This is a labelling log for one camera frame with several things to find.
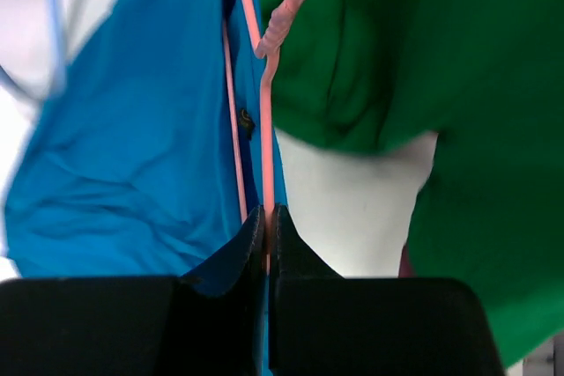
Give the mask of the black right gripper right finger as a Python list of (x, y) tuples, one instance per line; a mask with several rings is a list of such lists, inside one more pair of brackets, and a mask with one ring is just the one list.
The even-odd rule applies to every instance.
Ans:
[(273, 215), (269, 367), (276, 375), (498, 376), (485, 312), (448, 278), (346, 278)]

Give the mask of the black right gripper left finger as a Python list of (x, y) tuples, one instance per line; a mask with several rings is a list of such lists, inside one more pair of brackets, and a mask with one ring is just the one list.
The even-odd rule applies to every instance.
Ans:
[(1, 285), (4, 375), (257, 375), (264, 212), (183, 276)]

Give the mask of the blue t-shirt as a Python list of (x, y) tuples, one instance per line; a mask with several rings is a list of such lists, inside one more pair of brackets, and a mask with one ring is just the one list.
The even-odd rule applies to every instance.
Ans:
[(48, 98), (4, 207), (23, 277), (179, 276), (263, 202), (242, 0), (117, 0)]

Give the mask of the pink wire hanger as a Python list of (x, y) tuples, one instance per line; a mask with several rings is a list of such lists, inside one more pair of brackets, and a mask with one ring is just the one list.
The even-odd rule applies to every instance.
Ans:
[(260, 34), (253, 0), (241, 1), (255, 56), (259, 59), (266, 59), (265, 69), (260, 82), (259, 99), (263, 208), (265, 215), (263, 268), (265, 271), (269, 271), (274, 236), (273, 214), (275, 208), (271, 83), (278, 69), (280, 47), (305, 0), (284, 0), (273, 12), (265, 34)]

